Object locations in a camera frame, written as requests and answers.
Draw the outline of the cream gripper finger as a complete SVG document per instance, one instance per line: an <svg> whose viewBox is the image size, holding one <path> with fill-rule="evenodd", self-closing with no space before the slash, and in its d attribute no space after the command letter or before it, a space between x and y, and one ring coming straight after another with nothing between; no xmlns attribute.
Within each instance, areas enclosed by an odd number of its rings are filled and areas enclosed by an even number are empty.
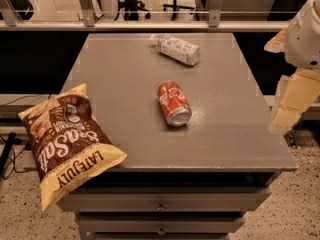
<svg viewBox="0 0 320 240"><path fill-rule="evenodd" d="M298 68L290 77L282 76L272 108L272 128L289 130L320 96L320 70Z"/></svg>
<svg viewBox="0 0 320 240"><path fill-rule="evenodd" d="M264 50L271 53L280 53L285 50L287 29L284 28L279 31L273 38L271 38L264 46Z"/></svg>

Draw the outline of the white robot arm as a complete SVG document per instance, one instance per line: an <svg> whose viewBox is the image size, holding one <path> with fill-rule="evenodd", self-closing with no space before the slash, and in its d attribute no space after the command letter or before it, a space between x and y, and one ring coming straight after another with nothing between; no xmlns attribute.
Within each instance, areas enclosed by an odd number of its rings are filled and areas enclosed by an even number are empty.
<svg viewBox="0 0 320 240"><path fill-rule="evenodd" d="M320 0L307 0L264 50L283 52L285 61L296 67L293 75L278 82L271 112L270 130L285 132L320 96Z"/></svg>

